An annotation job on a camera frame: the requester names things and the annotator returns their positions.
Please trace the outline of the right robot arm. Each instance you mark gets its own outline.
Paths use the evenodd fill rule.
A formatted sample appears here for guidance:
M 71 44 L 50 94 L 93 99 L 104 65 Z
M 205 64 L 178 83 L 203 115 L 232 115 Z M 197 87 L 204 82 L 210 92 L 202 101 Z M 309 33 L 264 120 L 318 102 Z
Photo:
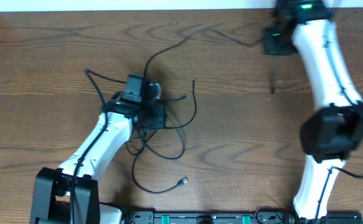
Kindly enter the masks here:
M 329 212 L 332 188 L 363 140 L 363 99 L 347 70 L 334 13 L 323 1 L 277 1 L 263 31 L 268 55 L 300 55 L 314 113 L 301 125 L 303 176 L 283 223 L 362 223 L 357 212 Z

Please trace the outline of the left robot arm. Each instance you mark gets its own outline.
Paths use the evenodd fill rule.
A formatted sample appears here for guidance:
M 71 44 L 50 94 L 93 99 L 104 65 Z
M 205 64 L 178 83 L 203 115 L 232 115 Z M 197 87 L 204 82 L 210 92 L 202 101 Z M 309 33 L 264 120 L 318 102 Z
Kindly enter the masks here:
M 122 209 L 100 202 L 98 184 L 133 129 L 162 119 L 161 93 L 156 81 L 129 75 L 81 146 L 58 168 L 44 167 L 36 175 L 30 223 L 121 223 Z

